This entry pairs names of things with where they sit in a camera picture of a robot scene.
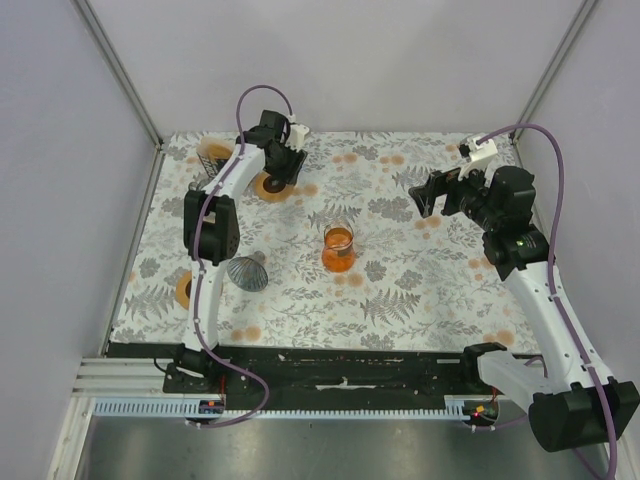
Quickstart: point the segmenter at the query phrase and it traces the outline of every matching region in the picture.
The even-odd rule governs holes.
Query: floral tablecloth
[[[187,310],[176,285],[190,269],[182,245],[183,197],[205,173],[203,136],[175,134],[119,316],[115,342],[180,342]],[[247,293],[225,279],[220,341],[228,345],[461,350],[498,340],[517,352],[537,345],[521,308],[482,252],[482,231],[462,215],[423,220],[407,194],[430,169],[462,160],[466,134],[313,133],[292,195],[266,203],[249,187],[238,205],[238,254],[266,255],[268,287]],[[513,151],[499,143],[498,165]],[[322,232],[337,217],[355,231],[358,254],[343,275],[321,264]]]

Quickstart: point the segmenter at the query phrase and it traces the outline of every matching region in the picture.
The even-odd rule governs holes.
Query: white wall
[[[3,2],[0,65],[0,478],[37,480],[104,333],[153,148],[68,0]]]
[[[256,83],[316,130],[518,118],[580,0],[91,0],[164,135],[234,130]],[[248,101],[244,118],[265,105]],[[274,101],[271,107],[282,108]]]
[[[585,330],[618,380],[640,388],[640,3],[602,2],[534,121],[566,157],[558,237],[564,285]],[[557,169],[536,132],[522,141],[548,227]],[[630,436],[640,451],[640,413]]]

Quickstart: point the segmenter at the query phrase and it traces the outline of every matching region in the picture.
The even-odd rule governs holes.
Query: patterned tablecloth
[[[204,135],[180,133],[168,144],[112,341],[181,340],[187,310],[176,284],[190,268],[183,197],[205,178],[195,153]],[[480,228],[462,215],[423,220],[407,194],[430,169],[460,164],[453,144],[465,136],[314,133],[289,198],[266,203],[249,187],[238,205],[238,254],[264,252],[269,285],[247,293],[225,279],[221,343],[451,351],[497,339],[536,351],[522,310],[483,255]],[[512,164],[511,147],[499,150],[493,167]],[[344,275],[320,262],[323,229],[336,217],[355,230],[358,258]]]

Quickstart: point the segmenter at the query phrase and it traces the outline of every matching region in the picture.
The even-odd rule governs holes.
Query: glass cup
[[[356,261],[353,249],[353,229],[347,221],[336,221],[324,229],[324,249],[322,264],[327,270],[342,273],[349,270]]]

